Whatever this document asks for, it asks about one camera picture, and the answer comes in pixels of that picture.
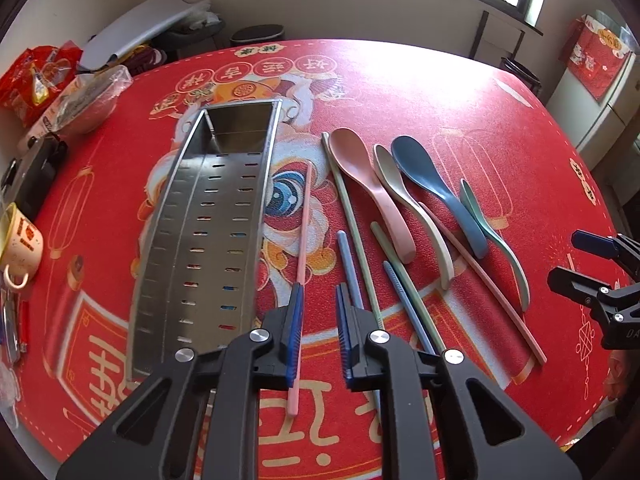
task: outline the blue chopstick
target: blue chopstick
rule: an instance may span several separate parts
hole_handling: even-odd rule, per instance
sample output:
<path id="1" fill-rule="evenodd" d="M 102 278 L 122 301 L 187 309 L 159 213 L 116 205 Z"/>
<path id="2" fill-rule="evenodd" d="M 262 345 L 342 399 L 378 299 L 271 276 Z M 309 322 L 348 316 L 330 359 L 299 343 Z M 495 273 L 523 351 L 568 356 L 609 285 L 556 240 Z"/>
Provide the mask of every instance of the blue chopstick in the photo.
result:
<path id="1" fill-rule="evenodd" d="M 338 231 L 337 235 L 338 247 L 340 247 L 340 256 L 342 257 L 342 266 L 344 267 L 344 273 L 347 276 L 347 286 L 349 287 L 351 301 L 353 301 L 354 307 L 364 310 L 364 304 L 362 303 L 362 295 L 360 294 L 360 287 L 358 286 L 356 268 L 353 265 L 353 257 L 351 256 L 351 248 L 349 247 L 347 233 L 344 231 Z"/>
<path id="2" fill-rule="evenodd" d="M 394 268 L 386 260 L 382 265 L 383 267 L 385 267 L 386 275 L 389 277 L 389 279 L 391 280 L 391 283 L 393 283 L 394 285 L 394 289 L 396 290 L 396 293 L 400 298 L 400 303 L 402 303 L 404 310 L 409 316 L 409 319 L 411 320 L 411 324 L 414 326 L 415 333 L 418 336 L 418 340 L 420 341 L 422 348 L 424 349 L 425 352 L 436 355 L 436 352 L 433 349 L 433 346 L 431 345 L 431 341 L 429 341 L 429 338 L 427 337 L 427 333 L 424 331 L 424 327 L 422 326 L 422 324 L 420 323 L 420 320 L 418 319 L 418 315 L 415 313 L 414 308 L 411 306 L 411 303 L 409 302 L 409 298 L 407 297 L 406 292 L 404 291 L 404 288 L 400 283 L 400 280 L 398 280 L 398 276 L 396 275 Z"/>

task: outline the mug handle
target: mug handle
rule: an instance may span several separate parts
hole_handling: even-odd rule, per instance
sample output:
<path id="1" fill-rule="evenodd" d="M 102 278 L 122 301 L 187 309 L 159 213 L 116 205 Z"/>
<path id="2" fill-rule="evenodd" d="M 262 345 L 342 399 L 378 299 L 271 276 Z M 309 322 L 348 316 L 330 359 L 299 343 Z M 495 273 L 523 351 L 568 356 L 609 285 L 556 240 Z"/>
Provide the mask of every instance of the mug handle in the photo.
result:
<path id="1" fill-rule="evenodd" d="M 16 285 L 9 276 L 9 266 L 6 266 L 4 268 L 3 276 L 6 286 L 14 292 L 20 292 L 22 289 L 24 289 L 24 287 L 27 285 L 27 282 L 29 281 L 29 274 L 27 273 L 22 278 L 22 283 L 20 285 Z"/>

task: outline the black clamp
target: black clamp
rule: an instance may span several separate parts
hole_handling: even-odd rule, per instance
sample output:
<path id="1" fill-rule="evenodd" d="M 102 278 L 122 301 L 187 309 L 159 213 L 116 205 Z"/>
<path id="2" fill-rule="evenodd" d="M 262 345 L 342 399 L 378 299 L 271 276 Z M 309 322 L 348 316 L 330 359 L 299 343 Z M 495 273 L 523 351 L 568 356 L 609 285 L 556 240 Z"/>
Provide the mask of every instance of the black clamp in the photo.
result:
<path id="1" fill-rule="evenodd" d="M 631 238 L 576 231 L 571 241 L 576 249 L 613 260 L 634 281 L 640 281 L 640 244 Z M 590 310 L 602 329 L 603 348 L 640 349 L 640 283 L 615 289 L 564 267 L 551 270 L 547 283 L 551 291 Z"/>
<path id="2" fill-rule="evenodd" d="M 575 464 L 457 349 L 413 350 L 379 330 L 336 288 L 342 371 L 352 392 L 379 390 L 384 479 L 438 480 L 423 389 L 429 391 L 447 480 L 579 480 Z"/>
<path id="3" fill-rule="evenodd" d="M 303 287 L 262 327 L 198 355 L 183 348 L 159 365 L 60 467 L 56 480 L 191 480 L 207 401 L 216 390 L 202 480 L 257 478 L 260 389 L 293 385 Z"/>

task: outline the green spoon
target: green spoon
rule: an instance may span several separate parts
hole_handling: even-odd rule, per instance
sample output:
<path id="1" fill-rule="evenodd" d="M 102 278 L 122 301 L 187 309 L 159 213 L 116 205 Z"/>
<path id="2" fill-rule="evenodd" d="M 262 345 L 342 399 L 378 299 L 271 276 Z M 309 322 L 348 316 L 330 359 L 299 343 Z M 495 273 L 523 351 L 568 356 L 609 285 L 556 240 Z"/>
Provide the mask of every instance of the green spoon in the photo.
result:
<path id="1" fill-rule="evenodd" d="M 489 225 L 489 222 L 486 221 L 486 218 L 484 218 L 482 210 L 480 209 L 480 204 L 478 203 L 471 186 L 464 178 L 460 179 L 460 202 L 463 203 L 469 213 L 471 213 L 471 216 L 476 220 L 476 222 L 478 222 L 478 225 L 484 235 L 489 238 L 489 240 L 493 241 L 507 257 L 511 267 L 513 267 L 513 273 L 515 274 L 516 281 L 518 282 L 520 307 L 523 312 L 526 311 L 529 307 L 530 293 L 529 283 L 527 283 L 524 270 L 522 270 L 522 266 L 511 248 L 502 238 L 500 238 L 500 235 L 494 231 L 494 229 Z"/>

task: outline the green chopstick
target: green chopstick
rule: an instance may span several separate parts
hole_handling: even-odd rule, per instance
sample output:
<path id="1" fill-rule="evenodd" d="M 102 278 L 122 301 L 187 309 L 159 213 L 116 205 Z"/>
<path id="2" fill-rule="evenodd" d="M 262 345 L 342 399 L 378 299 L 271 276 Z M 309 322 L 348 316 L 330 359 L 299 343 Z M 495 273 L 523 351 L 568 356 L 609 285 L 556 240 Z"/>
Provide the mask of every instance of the green chopstick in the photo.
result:
<path id="1" fill-rule="evenodd" d="M 356 223 L 356 217 L 353 214 L 353 207 L 351 207 L 351 200 L 349 200 L 349 195 L 347 194 L 347 188 L 344 185 L 342 173 L 340 172 L 340 168 L 338 168 L 338 165 L 334 160 L 334 156 L 332 155 L 331 150 L 329 149 L 329 134 L 327 132 L 322 133 L 322 146 L 324 147 L 326 158 L 329 161 L 329 167 L 331 167 L 331 172 L 334 174 L 335 187 L 338 190 L 338 196 L 340 197 L 340 201 L 342 202 L 344 215 L 347 217 L 347 225 L 349 226 L 351 238 L 353 239 L 353 246 L 356 249 L 356 256 L 360 264 L 360 270 L 362 271 L 362 278 L 364 279 L 364 286 L 365 286 L 365 289 L 367 290 L 369 303 L 371 304 L 371 310 L 373 311 L 373 315 L 376 316 L 376 321 L 378 322 L 378 326 L 380 327 L 380 330 L 384 330 L 385 324 L 382 321 L 380 304 L 378 303 L 378 297 L 376 296 L 376 289 L 373 286 L 373 279 L 371 277 L 371 271 L 369 269 L 367 256 L 364 252 L 364 245 L 362 244 L 362 238 L 360 238 L 360 231 L 358 231 L 358 224 Z"/>
<path id="2" fill-rule="evenodd" d="M 415 288 L 414 282 L 411 281 L 409 274 L 406 272 L 404 265 L 398 258 L 398 254 L 396 254 L 396 250 L 393 245 L 389 241 L 389 238 L 386 237 L 385 232 L 382 230 L 382 227 L 378 224 L 378 222 L 371 223 L 371 230 L 373 231 L 376 240 L 382 247 L 382 250 L 385 251 L 386 257 L 389 260 L 389 263 L 394 268 L 402 286 L 404 286 L 404 291 L 409 297 L 409 301 L 414 306 L 415 311 L 420 316 L 422 323 L 424 324 L 425 330 L 429 333 L 429 337 L 433 346 L 439 354 L 442 354 L 447 347 L 444 345 L 444 341 L 440 337 L 440 333 L 436 328 L 433 319 L 431 319 L 430 314 L 427 311 L 427 308 L 424 306 L 422 302 L 422 298 L 420 294 L 418 294 L 418 290 Z"/>

